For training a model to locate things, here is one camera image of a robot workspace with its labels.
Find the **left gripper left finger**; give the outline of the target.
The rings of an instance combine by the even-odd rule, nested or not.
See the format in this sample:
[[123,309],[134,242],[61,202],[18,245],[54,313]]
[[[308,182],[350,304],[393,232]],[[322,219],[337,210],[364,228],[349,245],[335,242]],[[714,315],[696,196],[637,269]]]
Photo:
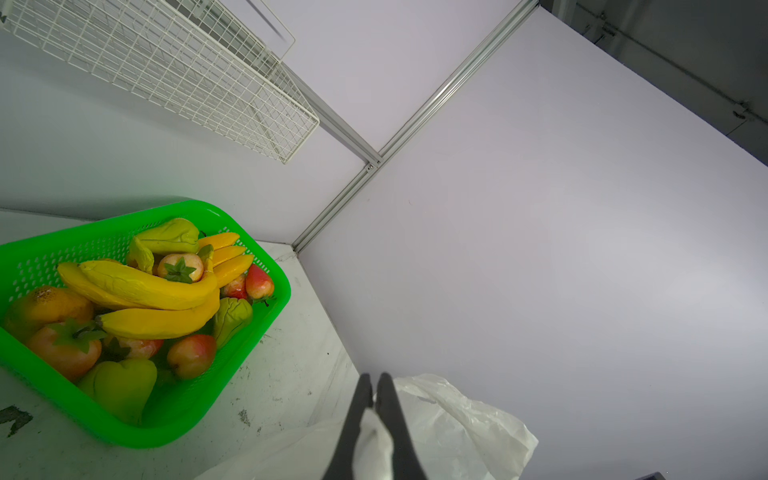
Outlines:
[[353,480],[353,460],[357,440],[361,433],[361,420],[365,411],[373,406],[373,388],[370,375],[362,374],[357,382],[341,433],[323,480]]

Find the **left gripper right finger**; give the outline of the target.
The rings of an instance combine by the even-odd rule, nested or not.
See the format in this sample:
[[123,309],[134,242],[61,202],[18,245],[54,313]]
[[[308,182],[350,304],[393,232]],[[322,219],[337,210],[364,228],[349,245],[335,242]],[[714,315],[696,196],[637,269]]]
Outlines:
[[393,440],[393,478],[426,480],[427,476],[416,455],[393,377],[389,373],[382,373],[379,378],[375,411]]

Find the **white plastic bag lemon print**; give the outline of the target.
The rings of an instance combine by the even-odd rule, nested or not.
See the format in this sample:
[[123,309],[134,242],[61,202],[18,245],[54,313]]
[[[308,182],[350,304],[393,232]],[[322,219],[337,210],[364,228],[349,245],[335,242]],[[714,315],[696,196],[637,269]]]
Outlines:
[[[517,479],[538,439],[515,416],[472,400],[435,375],[393,378],[427,479]],[[394,479],[393,440],[373,406],[361,420],[354,479]],[[202,473],[204,479],[322,479],[343,419],[276,434]]]

